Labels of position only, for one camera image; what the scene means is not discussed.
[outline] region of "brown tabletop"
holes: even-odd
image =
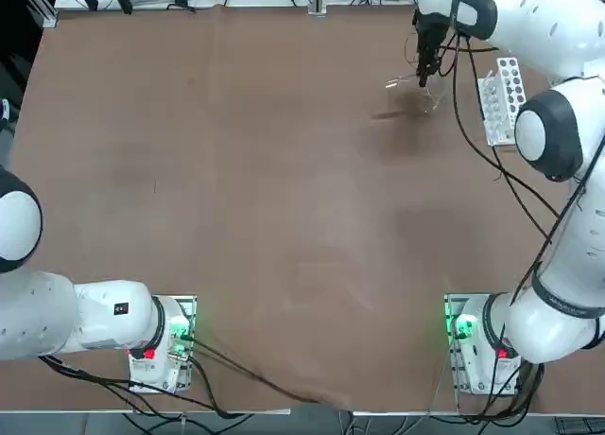
[[[196,294],[198,335],[281,386],[347,409],[426,410],[447,348],[443,294],[513,289],[541,238],[463,141],[451,95],[425,116],[385,89],[412,71],[410,12],[62,16],[44,33],[12,156],[45,215],[29,266]],[[524,76],[530,94],[545,86]],[[460,114],[487,149],[473,90],[461,56]],[[564,185],[514,151],[503,159],[561,205]],[[603,358],[548,364],[532,410],[605,412]],[[124,352],[67,359],[128,375]],[[226,408],[291,405],[208,369]],[[0,380],[1,409],[125,407],[35,359],[2,363]],[[446,371],[433,409],[454,402]]]

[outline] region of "metal bracket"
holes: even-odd
[[[57,24],[57,10],[48,0],[27,0],[27,2],[42,17],[42,28],[55,27]]]

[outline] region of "white label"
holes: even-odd
[[[10,115],[10,105],[9,102],[5,99],[2,100],[2,118],[5,120],[9,119]]]

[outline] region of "clear plastic object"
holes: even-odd
[[[429,77],[423,88],[418,86],[415,75],[393,78],[387,82],[386,88],[401,97],[406,104],[402,107],[415,113],[432,113],[445,96],[445,80],[437,75]]]

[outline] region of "green light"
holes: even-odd
[[[466,339],[473,333],[473,325],[476,323],[474,315],[460,314],[456,319],[456,337]]]

